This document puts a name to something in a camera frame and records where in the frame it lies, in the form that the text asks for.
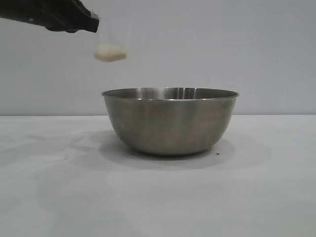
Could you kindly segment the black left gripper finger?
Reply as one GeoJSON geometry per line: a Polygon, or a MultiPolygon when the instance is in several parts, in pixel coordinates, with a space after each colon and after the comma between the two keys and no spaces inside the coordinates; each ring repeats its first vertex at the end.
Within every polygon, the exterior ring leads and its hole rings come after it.
{"type": "Polygon", "coordinates": [[[46,28],[53,32],[76,33],[88,31],[96,33],[99,26],[99,17],[92,12],[88,14],[80,11],[55,14],[55,22],[46,28]]]}

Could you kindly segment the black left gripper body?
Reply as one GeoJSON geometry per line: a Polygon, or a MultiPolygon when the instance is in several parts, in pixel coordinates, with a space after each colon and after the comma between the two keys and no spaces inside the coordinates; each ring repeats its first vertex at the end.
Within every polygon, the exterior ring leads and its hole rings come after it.
{"type": "Polygon", "coordinates": [[[0,0],[1,18],[47,28],[63,28],[80,13],[79,0],[0,0]]]}

